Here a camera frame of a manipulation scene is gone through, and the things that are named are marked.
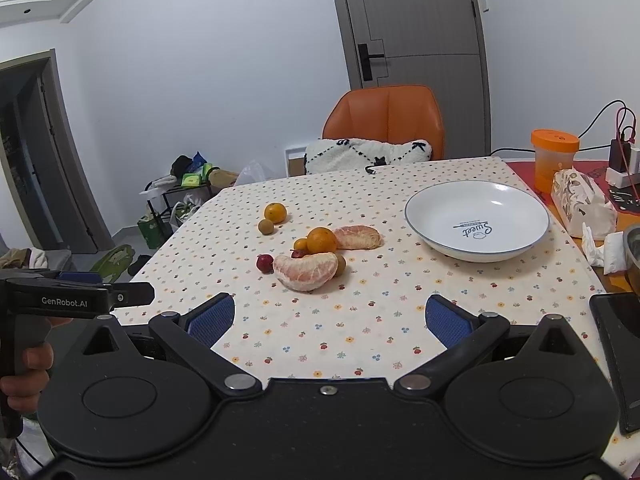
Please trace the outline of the person's left hand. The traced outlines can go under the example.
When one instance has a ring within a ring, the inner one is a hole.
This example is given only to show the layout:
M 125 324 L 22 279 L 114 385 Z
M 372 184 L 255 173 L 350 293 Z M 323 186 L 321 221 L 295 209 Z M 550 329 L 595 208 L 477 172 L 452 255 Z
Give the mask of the person's left hand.
M 1 379 L 1 391 L 12 410 L 22 415 L 37 411 L 40 394 L 49 382 L 48 370 L 54 363 L 54 351 L 48 342 L 26 348 L 22 354 L 22 374 Z

